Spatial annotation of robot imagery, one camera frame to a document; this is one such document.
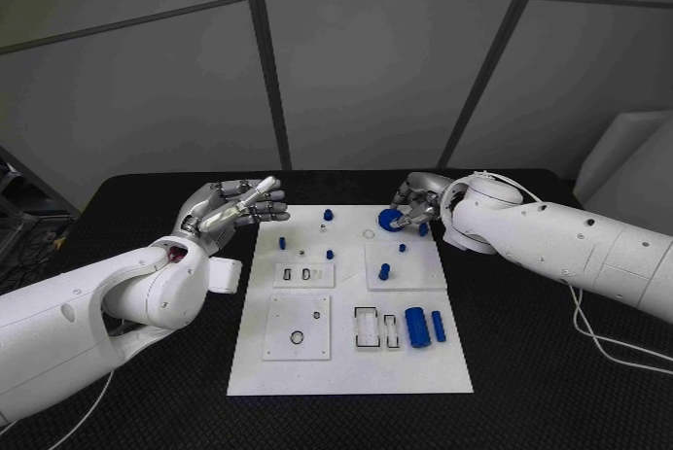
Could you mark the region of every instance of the gray wall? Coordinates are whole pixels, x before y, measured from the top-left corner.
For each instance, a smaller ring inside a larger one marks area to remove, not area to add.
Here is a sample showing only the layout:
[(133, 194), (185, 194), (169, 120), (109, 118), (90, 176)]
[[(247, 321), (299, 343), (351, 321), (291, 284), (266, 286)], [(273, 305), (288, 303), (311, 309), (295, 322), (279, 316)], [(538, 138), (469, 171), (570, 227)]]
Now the gray wall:
[(673, 106), (671, 23), (673, 0), (0, 0), (0, 155), (77, 209), (125, 173), (573, 178), (613, 115)]

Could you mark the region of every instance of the robotic hand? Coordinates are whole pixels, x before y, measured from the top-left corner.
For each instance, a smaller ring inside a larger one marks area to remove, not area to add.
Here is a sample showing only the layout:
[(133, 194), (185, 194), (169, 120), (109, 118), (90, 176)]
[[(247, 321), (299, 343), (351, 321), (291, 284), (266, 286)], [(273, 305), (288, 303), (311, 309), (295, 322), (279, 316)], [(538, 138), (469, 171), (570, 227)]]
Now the robotic hand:
[[(499, 253), (541, 276), (673, 323), (673, 238), (540, 202), (533, 194), (536, 202), (524, 204), (518, 190), (515, 182), (488, 172), (455, 181), (410, 173), (378, 223), (397, 231), (440, 219), (442, 239), (461, 250)], [(406, 214), (396, 210), (401, 204), (412, 207)]]
[[(283, 197), (273, 177), (204, 185), (169, 236), (0, 296), (0, 427), (64, 399), (190, 323), (208, 289), (208, 256), (237, 226), (288, 219)], [(108, 332), (100, 308), (135, 329)]]

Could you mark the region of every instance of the circular hole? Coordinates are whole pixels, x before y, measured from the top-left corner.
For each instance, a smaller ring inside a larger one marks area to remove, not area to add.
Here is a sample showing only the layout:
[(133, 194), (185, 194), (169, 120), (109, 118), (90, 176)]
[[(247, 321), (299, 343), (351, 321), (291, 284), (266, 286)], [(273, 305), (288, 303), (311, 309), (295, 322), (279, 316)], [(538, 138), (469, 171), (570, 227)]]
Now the circular hole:
[(289, 336), (289, 341), (298, 345), (303, 341), (303, 334), (299, 331), (293, 331)]

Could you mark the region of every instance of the black tablecloth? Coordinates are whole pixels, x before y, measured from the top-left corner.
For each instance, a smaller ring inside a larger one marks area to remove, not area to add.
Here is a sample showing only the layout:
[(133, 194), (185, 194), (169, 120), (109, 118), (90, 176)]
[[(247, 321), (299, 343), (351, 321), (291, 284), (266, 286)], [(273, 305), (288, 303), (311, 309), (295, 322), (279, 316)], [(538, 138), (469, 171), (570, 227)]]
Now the black tablecloth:
[[(283, 180), (289, 204), (387, 204), (406, 173), (275, 175)], [(452, 178), (466, 174), (440, 173)], [(543, 200), (577, 206), (550, 172), (502, 173)], [(181, 203), (203, 183), (266, 174), (110, 179), (50, 262), (48, 274), (146, 246), (168, 234)], [(242, 287), (256, 230), (242, 228), (218, 254), (243, 262)], [(439, 223), (433, 231), (438, 239)], [(499, 256), (461, 252), (442, 242), (439, 256), (474, 394), (229, 398), (244, 292), (208, 294), (191, 325), (115, 372), (105, 398), (61, 448), (673, 448), (673, 377), (634, 370), (600, 356), (572, 328), (566, 287)], [(673, 326), (590, 294), (586, 312), (599, 333), (673, 352)], [(0, 437), (0, 447), (47, 448), (86, 412), (103, 380), (18, 422)]]

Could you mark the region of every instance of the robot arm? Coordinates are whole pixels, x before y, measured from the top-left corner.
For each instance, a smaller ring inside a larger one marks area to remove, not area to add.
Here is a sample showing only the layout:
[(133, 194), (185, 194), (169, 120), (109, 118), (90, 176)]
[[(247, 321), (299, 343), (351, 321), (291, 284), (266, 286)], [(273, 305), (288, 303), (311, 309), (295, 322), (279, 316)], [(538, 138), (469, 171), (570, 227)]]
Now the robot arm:
[[(0, 296), (0, 427), (64, 399), (188, 324), (208, 289), (208, 256), (234, 227), (288, 219), (279, 187), (273, 177), (206, 185), (169, 236)], [(139, 328), (110, 336), (100, 309)]]
[[(487, 172), (440, 178), (409, 174), (390, 208), (409, 204), (412, 210), (396, 213), (390, 228), (440, 218), (443, 241), (456, 248), (498, 253), (546, 278), (673, 323), (670, 236), (550, 202), (523, 204), (517, 188)], [(413, 199), (420, 190), (406, 190), (423, 180), (427, 198)]]

